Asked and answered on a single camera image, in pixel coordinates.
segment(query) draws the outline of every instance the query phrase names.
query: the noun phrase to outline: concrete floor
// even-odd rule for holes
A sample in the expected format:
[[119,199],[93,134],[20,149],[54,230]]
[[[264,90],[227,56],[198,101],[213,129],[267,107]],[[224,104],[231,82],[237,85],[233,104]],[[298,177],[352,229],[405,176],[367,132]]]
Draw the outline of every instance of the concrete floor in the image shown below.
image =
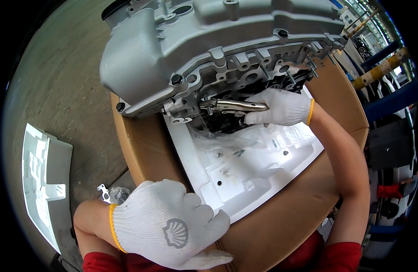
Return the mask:
[[56,254],[30,221],[23,197],[21,154],[26,123],[73,145],[70,170],[72,215],[98,197],[126,170],[110,93],[99,79],[99,63],[110,37],[101,13],[113,0],[68,0],[30,41],[10,82],[2,141],[6,184],[32,247],[48,264]]

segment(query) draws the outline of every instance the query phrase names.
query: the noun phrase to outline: white cotton glove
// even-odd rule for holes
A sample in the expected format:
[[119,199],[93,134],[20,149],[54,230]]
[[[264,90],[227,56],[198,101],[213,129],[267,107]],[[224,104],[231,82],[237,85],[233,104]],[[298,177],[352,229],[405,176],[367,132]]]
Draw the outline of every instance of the white cotton glove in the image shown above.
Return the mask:
[[246,124],[271,123],[292,126],[299,122],[309,125],[315,100],[287,90],[266,89],[246,99],[247,102],[265,103],[270,109],[249,112]]
[[214,217],[212,208],[201,203],[180,182],[143,182],[123,204],[110,206],[115,243],[125,253],[171,269],[210,269],[228,263],[233,255],[202,250],[227,232],[230,218],[222,210]]

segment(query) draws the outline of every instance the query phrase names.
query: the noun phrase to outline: cardboard box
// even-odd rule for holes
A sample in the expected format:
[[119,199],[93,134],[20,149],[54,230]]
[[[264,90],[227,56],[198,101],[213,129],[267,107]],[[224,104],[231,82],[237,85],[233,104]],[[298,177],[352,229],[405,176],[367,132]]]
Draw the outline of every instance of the cardboard box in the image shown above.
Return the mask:
[[[353,86],[340,66],[326,57],[318,68],[319,78],[307,88],[342,127],[364,147],[368,122]],[[119,98],[112,94],[112,106]],[[182,166],[169,143],[163,119],[151,116],[130,119],[114,110],[115,125],[130,173],[139,185],[146,180],[164,178],[185,183]],[[322,152],[298,177],[262,204],[232,224],[212,248],[235,255],[228,265],[211,272],[263,272],[281,262],[297,249],[322,223],[339,199],[328,157]]]

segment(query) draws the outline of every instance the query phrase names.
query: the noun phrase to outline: car wheel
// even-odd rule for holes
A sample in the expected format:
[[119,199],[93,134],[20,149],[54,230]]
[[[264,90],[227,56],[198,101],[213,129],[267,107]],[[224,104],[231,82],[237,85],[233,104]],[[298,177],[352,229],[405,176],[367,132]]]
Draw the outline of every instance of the car wheel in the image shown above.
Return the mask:
[[369,59],[371,56],[370,56],[370,54],[369,54],[369,52],[368,52],[368,50],[366,50],[366,48],[365,47],[363,47],[363,46],[360,46],[358,49],[357,49],[357,51],[359,52],[359,54],[360,54],[360,56],[364,59],[364,60],[367,60],[367,59]]

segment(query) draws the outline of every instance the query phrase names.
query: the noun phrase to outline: white styrofoam packaging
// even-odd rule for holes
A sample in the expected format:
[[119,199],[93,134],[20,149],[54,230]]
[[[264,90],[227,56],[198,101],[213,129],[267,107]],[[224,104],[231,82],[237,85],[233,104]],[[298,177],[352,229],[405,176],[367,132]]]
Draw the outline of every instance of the white styrofoam packaging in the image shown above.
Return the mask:
[[22,181],[27,214],[59,253],[76,245],[69,201],[73,146],[26,124],[22,151]]
[[[304,86],[301,95],[311,98]],[[229,135],[172,124],[168,131],[194,192],[234,223],[270,199],[324,150],[304,123],[258,124]]]

